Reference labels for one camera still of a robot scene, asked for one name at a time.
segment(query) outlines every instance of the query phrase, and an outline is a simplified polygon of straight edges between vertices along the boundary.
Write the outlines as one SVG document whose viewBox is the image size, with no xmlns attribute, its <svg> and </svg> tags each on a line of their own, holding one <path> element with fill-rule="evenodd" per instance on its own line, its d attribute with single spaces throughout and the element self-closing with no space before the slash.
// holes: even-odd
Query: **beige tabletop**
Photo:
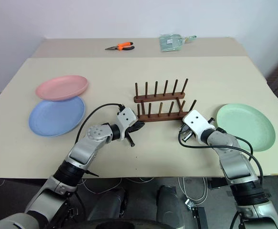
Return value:
<svg viewBox="0 0 278 229">
<path fill-rule="evenodd" d="M 185 109 L 197 99 L 195 109 L 205 118 L 215 117 L 228 103 L 243 103 L 260 110 L 274 126 L 276 141 L 266 151 L 255 152 L 266 175 L 278 174 L 278 98 L 268 87 L 258 69 L 247 56 L 194 57 L 81 57 L 31 58 L 19 69 L 0 95 L 0 177 L 47 178 L 53 174 L 74 144 L 78 128 L 58 137 L 34 134 L 28 127 L 32 109 L 41 101 L 35 88 L 51 78 L 78 74 L 90 82 L 80 95 L 86 104 L 86 115 L 105 103 L 123 103 L 136 110 L 133 102 L 135 82 L 139 93 L 144 83 L 149 91 L 158 81 L 168 91 L 179 79 L 177 91 L 189 79 L 185 93 Z M 163 111 L 170 101 L 164 102 Z M 159 102 L 152 103 L 152 113 Z M 117 109 L 101 109 L 87 122 L 90 125 L 114 122 Z M 99 150 L 90 170 L 100 177 L 217 177 L 223 176 L 219 158 L 212 149 L 188 149 L 178 144 L 180 121 L 146 123 L 127 140 L 114 141 Z M 194 139 L 187 142 L 197 145 Z"/>
</svg>

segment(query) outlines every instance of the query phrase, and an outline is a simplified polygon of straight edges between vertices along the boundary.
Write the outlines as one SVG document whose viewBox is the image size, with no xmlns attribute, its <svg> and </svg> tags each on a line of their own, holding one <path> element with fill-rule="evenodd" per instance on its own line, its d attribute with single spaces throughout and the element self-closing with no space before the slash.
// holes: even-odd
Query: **white wall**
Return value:
<svg viewBox="0 0 278 229">
<path fill-rule="evenodd" d="M 278 0 L 0 0 L 0 91 L 46 38 L 235 37 L 266 77 Z"/>
</svg>

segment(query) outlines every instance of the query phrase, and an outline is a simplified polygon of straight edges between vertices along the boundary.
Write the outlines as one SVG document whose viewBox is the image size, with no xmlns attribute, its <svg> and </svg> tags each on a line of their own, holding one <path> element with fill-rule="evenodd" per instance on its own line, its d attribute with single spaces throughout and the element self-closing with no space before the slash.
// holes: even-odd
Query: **blue plate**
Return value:
<svg viewBox="0 0 278 229">
<path fill-rule="evenodd" d="M 63 101 L 42 101 L 32 110 L 30 129 L 39 136 L 55 137 L 74 129 L 85 114 L 80 97 Z"/>
</svg>

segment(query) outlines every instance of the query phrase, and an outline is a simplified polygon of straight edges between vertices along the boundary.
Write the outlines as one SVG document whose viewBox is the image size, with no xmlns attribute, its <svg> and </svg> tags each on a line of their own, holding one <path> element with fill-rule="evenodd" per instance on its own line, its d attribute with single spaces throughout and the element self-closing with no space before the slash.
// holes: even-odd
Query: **pliers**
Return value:
<svg viewBox="0 0 278 229">
<path fill-rule="evenodd" d="M 133 42 L 125 42 L 125 43 L 122 43 L 122 44 L 118 44 L 117 46 L 109 47 L 105 50 L 132 50 L 132 49 L 135 48 L 135 46 L 130 46 L 132 44 L 133 44 Z"/>
</svg>

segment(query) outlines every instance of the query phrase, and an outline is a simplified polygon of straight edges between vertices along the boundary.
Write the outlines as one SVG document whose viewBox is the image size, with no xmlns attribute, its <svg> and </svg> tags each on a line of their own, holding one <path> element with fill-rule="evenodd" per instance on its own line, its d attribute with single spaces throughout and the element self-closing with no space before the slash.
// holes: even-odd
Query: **pink plate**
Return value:
<svg viewBox="0 0 278 229">
<path fill-rule="evenodd" d="M 36 88 L 36 95 L 44 100 L 59 101 L 73 98 L 88 87 L 86 78 L 80 75 L 65 75 L 48 80 Z"/>
</svg>

